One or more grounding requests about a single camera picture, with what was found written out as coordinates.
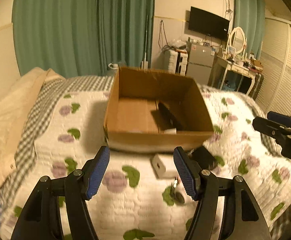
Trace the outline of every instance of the green leaf print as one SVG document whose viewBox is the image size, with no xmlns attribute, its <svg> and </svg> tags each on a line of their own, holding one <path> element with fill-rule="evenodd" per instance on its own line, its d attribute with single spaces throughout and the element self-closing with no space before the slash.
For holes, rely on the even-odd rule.
<svg viewBox="0 0 291 240">
<path fill-rule="evenodd" d="M 76 140 L 79 140 L 81 137 L 80 131 L 76 128 L 69 129 L 67 132 L 71 134 Z"/>
<path fill-rule="evenodd" d="M 249 172 L 249 170 L 247 169 L 246 160 L 243 159 L 238 167 L 238 173 L 245 175 L 248 172 Z"/>
<path fill-rule="evenodd" d="M 216 161 L 220 164 L 220 166 L 224 166 L 225 163 L 224 163 L 224 160 L 222 159 L 221 156 L 218 156 L 218 155 L 215 155 L 214 158 L 216 159 Z"/>
<path fill-rule="evenodd" d="M 189 228 L 190 228 L 190 225 L 191 225 L 191 223 L 192 223 L 192 219 L 193 219 L 193 218 L 190 218 L 190 219 L 186 222 L 186 224 L 185 224 L 185 228 L 186 228 L 187 231 L 188 231 Z"/>
<path fill-rule="evenodd" d="M 277 205 L 271 212 L 270 219 L 275 219 L 276 215 L 280 212 L 280 210 L 284 207 L 284 202 L 281 202 L 279 205 Z"/>
<path fill-rule="evenodd" d="M 59 206 L 60 208 L 62 208 L 64 206 L 64 203 L 65 203 L 65 197 L 59 197 Z"/>
<path fill-rule="evenodd" d="M 224 120 L 225 118 L 227 118 L 229 116 L 230 113 L 228 112 L 224 112 L 221 114 L 221 118 Z"/>
<path fill-rule="evenodd" d="M 75 114 L 75 112 L 78 111 L 79 108 L 81 107 L 81 105 L 77 103 L 72 103 L 71 106 L 72 106 L 72 110 L 71 110 L 72 114 Z"/>
<path fill-rule="evenodd" d="M 213 126 L 213 130 L 214 130 L 215 133 L 218 133 L 218 134 L 223 133 L 223 130 L 217 125 Z"/>
<path fill-rule="evenodd" d="M 224 104 L 225 106 L 228 106 L 225 98 L 222 98 L 221 103 Z"/>
<path fill-rule="evenodd" d="M 129 186 L 135 188 L 139 184 L 140 172 L 132 166 L 122 166 L 122 170 L 127 173 L 129 179 Z"/>
<path fill-rule="evenodd" d="M 123 235 L 124 240 L 134 240 L 134 239 L 142 240 L 144 237 L 154 237 L 154 234 L 135 228 L 135 229 L 126 231 Z"/>
<path fill-rule="evenodd" d="M 77 169 L 78 163 L 72 158 L 66 158 L 64 161 L 67 164 L 68 175 Z"/>
<path fill-rule="evenodd" d="M 277 169 L 275 169 L 275 170 L 272 172 L 272 179 L 273 179 L 275 182 L 281 184 L 282 179 L 281 179 L 280 174 L 279 174 L 279 171 L 278 171 Z"/>
<path fill-rule="evenodd" d="M 166 189 L 162 193 L 163 201 L 165 203 L 167 203 L 168 206 L 173 206 L 174 205 L 174 201 L 173 201 L 173 199 L 171 197 L 171 193 L 172 193 L 172 186 L 166 187 Z"/>
<path fill-rule="evenodd" d="M 22 208 L 19 207 L 19 206 L 15 206 L 15 208 L 14 208 L 14 216 L 18 218 L 21 215 L 21 212 L 22 212 Z"/>
<path fill-rule="evenodd" d="M 71 234 L 65 235 L 64 240 L 72 240 L 72 235 Z"/>
</svg>

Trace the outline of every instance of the wardrobe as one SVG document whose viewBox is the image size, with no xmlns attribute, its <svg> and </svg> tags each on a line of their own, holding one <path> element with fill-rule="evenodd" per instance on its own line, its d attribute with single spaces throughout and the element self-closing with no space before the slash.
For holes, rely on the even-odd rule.
<svg viewBox="0 0 291 240">
<path fill-rule="evenodd" d="M 266 18 L 260 61 L 264 80 L 256 98 L 265 113 L 291 115 L 291 22 Z"/>
</svg>

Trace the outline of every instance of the beige blanket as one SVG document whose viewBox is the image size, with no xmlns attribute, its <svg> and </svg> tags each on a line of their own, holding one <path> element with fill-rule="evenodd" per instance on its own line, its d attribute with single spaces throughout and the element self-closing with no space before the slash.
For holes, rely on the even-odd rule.
<svg viewBox="0 0 291 240">
<path fill-rule="evenodd" d="M 0 101 L 0 185 L 15 170 L 14 154 L 42 85 L 56 78 L 64 79 L 52 69 L 34 68 L 19 79 Z"/>
</svg>

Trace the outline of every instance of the teal curtain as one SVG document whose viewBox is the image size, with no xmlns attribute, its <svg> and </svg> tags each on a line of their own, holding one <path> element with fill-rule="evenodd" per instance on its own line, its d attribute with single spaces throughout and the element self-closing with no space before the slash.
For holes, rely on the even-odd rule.
<svg viewBox="0 0 291 240">
<path fill-rule="evenodd" d="M 259 59 L 265 26 L 264 0 L 235 0 L 234 27 L 241 27 L 247 38 L 246 52 Z"/>
<path fill-rule="evenodd" d="M 106 75 L 108 64 L 119 61 L 140 66 L 145 42 L 151 58 L 153 5 L 154 0 L 14 0 L 21 75 L 34 67 L 69 78 Z"/>
</svg>

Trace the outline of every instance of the television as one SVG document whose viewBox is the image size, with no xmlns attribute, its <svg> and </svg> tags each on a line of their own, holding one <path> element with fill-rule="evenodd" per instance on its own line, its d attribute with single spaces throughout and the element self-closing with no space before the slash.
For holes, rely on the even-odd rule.
<svg viewBox="0 0 291 240">
<path fill-rule="evenodd" d="M 191 6 L 189 30 L 227 41 L 230 21 Z"/>
</svg>

